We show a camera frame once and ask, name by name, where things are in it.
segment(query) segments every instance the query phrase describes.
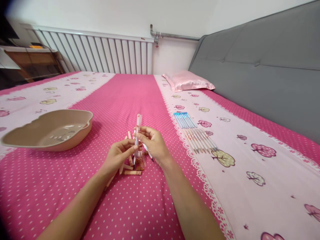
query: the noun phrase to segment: satin pillowcase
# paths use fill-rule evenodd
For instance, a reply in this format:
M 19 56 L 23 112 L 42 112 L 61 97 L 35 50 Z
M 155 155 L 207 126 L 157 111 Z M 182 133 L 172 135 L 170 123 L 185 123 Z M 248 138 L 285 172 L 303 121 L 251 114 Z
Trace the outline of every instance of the satin pillowcase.
M 162 76 L 170 83 L 171 89 L 174 92 L 199 88 L 215 89 L 214 85 L 208 80 L 185 70 L 174 74 L 166 73 Z

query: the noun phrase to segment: row of pens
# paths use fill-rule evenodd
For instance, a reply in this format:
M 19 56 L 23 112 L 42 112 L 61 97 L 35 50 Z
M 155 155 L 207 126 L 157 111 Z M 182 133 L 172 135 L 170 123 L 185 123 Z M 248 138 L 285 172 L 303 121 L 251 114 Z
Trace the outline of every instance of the row of pens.
M 204 130 L 198 129 L 198 126 L 194 123 L 187 112 L 174 113 L 173 115 L 180 128 L 183 129 L 183 132 L 189 141 L 189 145 L 196 154 L 199 154 L 200 152 L 210 153 L 210 151 L 219 150 L 217 145 L 210 139 Z
M 210 139 L 203 129 L 183 129 L 189 145 L 193 151 L 197 153 L 210 153 L 211 151 L 218 151 L 217 145 Z

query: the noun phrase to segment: forearm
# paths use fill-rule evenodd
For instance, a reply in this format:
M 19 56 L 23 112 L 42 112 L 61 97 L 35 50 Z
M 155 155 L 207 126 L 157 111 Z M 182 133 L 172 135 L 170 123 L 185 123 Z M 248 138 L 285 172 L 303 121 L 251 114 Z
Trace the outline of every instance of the forearm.
M 101 169 L 94 174 L 38 239 L 80 239 L 111 176 Z
M 179 165 L 162 166 L 185 239 L 224 239 L 211 211 L 190 185 Z

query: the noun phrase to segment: human hand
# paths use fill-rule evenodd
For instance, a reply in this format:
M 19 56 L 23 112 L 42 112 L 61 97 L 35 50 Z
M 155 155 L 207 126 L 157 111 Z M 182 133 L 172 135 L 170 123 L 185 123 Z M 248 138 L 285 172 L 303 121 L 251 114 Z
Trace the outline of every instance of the human hand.
M 142 150 L 142 144 L 138 147 L 134 145 L 134 142 L 133 139 L 125 139 L 112 144 L 108 156 L 100 170 L 103 173 L 116 173 L 130 155 L 134 154 L 138 148 L 139 151 Z
M 156 159 L 161 168 L 172 160 L 172 156 L 159 131 L 151 127 L 141 126 L 140 132 L 134 133 L 133 136 L 147 146 L 148 152 Z

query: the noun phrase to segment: white radiator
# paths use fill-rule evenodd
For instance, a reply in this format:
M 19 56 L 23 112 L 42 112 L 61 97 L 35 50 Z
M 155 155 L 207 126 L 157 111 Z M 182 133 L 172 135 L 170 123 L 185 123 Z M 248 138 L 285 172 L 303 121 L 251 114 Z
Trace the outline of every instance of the white radiator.
M 66 72 L 152 74 L 153 38 L 22 24 L 34 42 L 62 55 Z

